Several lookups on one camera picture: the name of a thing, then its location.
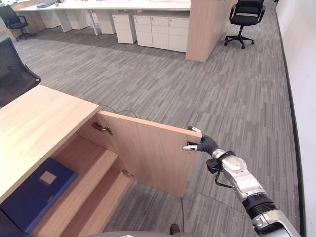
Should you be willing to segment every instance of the wire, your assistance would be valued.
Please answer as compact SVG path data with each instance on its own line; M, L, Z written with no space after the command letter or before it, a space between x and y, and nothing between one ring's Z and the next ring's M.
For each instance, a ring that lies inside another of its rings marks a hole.
M216 183L217 185L219 185L219 186L232 189L233 187L232 187L231 185L223 184L223 183L220 183L220 182L217 181L220 174L221 174L221 170L218 170L218 172L217 172L217 174L216 174L216 177L215 177L215 183Z
M116 113L116 114L120 114L120 113L122 113L122 112L131 112L132 114L134 114L135 118L138 119L137 115L136 115L135 112L132 111L132 110L122 110L122 111L116 112L115 109L113 109L111 106L104 105L104 104L100 104L100 106L105 106L105 107L107 107L107 108L113 110L113 112ZM141 117L140 119L147 119L148 121L151 121L151 120L150 120L149 118L147 118L147 117Z
M180 198L180 200L181 200L181 208L182 208L182 232L184 232L184 209L183 209L182 197Z
M151 122L151 120L149 118L147 118L147 117L141 117L140 119L147 119L148 121Z
M113 109L112 107L108 106L108 105L103 105L103 104L100 104L101 106L105 106L105 107L108 107L110 108L111 110L113 110L114 113L116 113L115 109Z
M122 111L117 112L117 114L120 114L122 112L132 112L132 114L134 114L135 118L137 118L137 115L131 110L122 110Z

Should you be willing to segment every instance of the black office chair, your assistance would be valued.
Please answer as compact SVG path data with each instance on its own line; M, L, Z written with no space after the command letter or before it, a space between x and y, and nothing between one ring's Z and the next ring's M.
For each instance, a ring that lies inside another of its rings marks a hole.
M0 43L0 107L37 86L40 77L24 65L9 37Z
M0 7L0 16L7 28L12 30L19 29L21 31L21 34L16 39L17 41L21 37L24 37L24 39L27 40L27 36L35 36L35 34L24 31L23 28L28 25L25 16L18 16L15 11L12 10L11 6L7 5Z
M263 0L239 0L237 4L234 4L229 15L229 20L231 24L239 25L240 30L237 36L226 36L224 45L226 46L228 42L234 40L238 40L242 44L242 49L245 49L243 40L249 40L252 41L251 44L255 44L253 39L242 36L241 32L244 26L253 26L261 22L265 11L266 7L263 6Z

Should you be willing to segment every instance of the shoe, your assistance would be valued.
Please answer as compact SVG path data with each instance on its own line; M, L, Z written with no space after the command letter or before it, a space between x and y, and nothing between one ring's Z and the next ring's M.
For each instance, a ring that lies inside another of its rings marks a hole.
M170 226L170 234L173 235L175 233L179 233L180 232L180 228L177 224L172 224Z

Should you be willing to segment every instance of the gray carpet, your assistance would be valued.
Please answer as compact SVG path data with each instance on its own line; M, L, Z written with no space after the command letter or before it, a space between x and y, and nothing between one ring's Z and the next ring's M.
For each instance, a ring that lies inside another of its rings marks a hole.
M42 85L116 111L133 110L155 122L200 128L247 162L299 229L294 140L276 5L272 0L265 5L262 22L243 32L255 39L254 45L246 42L245 50L237 41L223 46L223 37L206 63L186 61L184 53L118 44L116 35L95 36L91 27L67 33L60 27L46 29L14 44ZM237 34L238 26L228 24L226 32ZM195 237L256 236L234 192L214 184L205 166L208 158L197 156L188 182L185 231ZM106 230L167 233L172 223L182 226L180 199L134 182Z

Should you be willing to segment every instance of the robotic arm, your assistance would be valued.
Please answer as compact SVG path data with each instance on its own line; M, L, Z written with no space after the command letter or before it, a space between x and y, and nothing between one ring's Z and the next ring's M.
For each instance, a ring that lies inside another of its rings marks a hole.
M188 129L201 133L195 127L188 127ZM276 208L261 184L248 171L245 161L236 157L234 152L220 149L217 143L207 135L203 135L199 144L188 143L183 149L208 152L212 156L206 165L212 174L217 172L215 183L234 190L250 216L253 228L258 235L300 237L285 214ZM221 172L230 181L231 186L217 182Z

